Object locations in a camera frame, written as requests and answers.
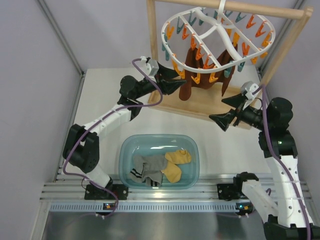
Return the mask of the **white round clip hanger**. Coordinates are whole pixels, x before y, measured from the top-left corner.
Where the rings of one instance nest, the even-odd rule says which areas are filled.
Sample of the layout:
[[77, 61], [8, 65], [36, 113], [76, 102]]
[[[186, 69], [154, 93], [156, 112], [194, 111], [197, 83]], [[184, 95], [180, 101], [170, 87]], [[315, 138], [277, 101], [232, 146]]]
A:
[[[246, 65], [255, 65], [268, 55], [276, 31], [263, 15], [194, 7], [171, 16], [162, 26], [161, 41], [165, 59], [185, 78], [185, 70], [197, 73], [192, 78], [197, 84], [201, 74], [210, 74], [215, 82], [217, 72], [235, 66], [241, 72]], [[198, 48], [196, 60], [202, 58], [203, 68], [185, 64], [188, 50]], [[218, 57], [227, 50], [233, 61], [220, 65]]]

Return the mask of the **yellow sock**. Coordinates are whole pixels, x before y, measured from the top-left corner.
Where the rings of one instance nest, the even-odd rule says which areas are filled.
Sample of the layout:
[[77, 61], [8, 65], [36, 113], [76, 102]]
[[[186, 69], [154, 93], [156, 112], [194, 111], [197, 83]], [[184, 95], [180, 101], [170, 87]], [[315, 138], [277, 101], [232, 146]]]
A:
[[161, 171], [170, 183], [177, 183], [181, 179], [182, 171], [174, 163], [168, 161], [165, 169]]
[[187, 150], [176, 150], [174, 152], [167, 152], [165, 158], [173, 164], [188, 164], [192, 160], [192, 156]]

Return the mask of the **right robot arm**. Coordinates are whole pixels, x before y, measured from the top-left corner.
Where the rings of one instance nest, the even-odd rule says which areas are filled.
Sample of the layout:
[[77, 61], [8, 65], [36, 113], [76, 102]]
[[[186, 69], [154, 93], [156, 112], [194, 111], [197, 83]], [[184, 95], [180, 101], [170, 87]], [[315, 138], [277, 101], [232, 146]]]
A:
[[242, 172], [233, 178], [233, 192], [248, 198], [258, 212], [267, 240], [318, 240], [320, 228], [314, 224], [302, 193], [298, 173], [298, 150], [288, 130], [293, 118], [289, 100], [276, 97], [268, 106], [257, 109], [246, 106], [243, 94], [227, 97], [222, 102], [231, 110], [211, 114], [209, 118], [226, 131], [230, 124], [244, 122], [258, 129], [258, 144], [270, 169], [276, 200], [263, 189], [254, 173]]

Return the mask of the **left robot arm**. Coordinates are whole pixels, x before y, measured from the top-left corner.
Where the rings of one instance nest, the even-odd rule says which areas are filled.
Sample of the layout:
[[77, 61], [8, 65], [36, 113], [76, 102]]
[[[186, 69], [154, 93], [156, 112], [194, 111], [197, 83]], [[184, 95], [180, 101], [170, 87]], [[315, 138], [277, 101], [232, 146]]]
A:
[[64, 145], [62, 157], [64, 164], [78, 168], [78, 176], [87, 180], [95, 188], [95, 192], [103, 199], [113, 194], [113, 180], [99, 165], [100, 141], [121, 125], [136, 118], [146, 104], [138, 99], [157, 91], [161, 97], [171, 95], [187, 81], [175, 70], [162, 66], [150, 57], [132, 60], [132, 65], [143, 75], [137, 80], [131, 75], [124, 76], [120, 81], [120, 98], [117, 104], [107, 113], [85, 124], [74, 124], [70, 127]]

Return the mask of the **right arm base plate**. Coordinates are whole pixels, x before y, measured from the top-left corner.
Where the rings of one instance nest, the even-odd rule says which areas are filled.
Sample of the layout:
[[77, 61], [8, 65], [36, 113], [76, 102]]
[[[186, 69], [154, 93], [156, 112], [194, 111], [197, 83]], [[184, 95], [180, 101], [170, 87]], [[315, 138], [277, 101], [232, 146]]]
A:
[[217, 184], [218, 199], [224, 201], [246, 200], [247, 197], [233, 183]]

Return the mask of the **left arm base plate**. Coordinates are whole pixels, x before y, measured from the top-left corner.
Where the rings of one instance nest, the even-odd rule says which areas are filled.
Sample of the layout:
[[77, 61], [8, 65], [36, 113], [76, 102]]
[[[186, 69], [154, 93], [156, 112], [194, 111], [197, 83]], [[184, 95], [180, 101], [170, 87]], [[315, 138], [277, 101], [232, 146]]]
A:
[[[129, 188], [123, 184], [113, 184], [110, 191], [119, 200], [126, 200], [129, 193]], [[100, 189], [90, 183], [85, 188], [84, 199], [85, 200], [115, 200], [115, 197], [111, 193], [103, 189]]]

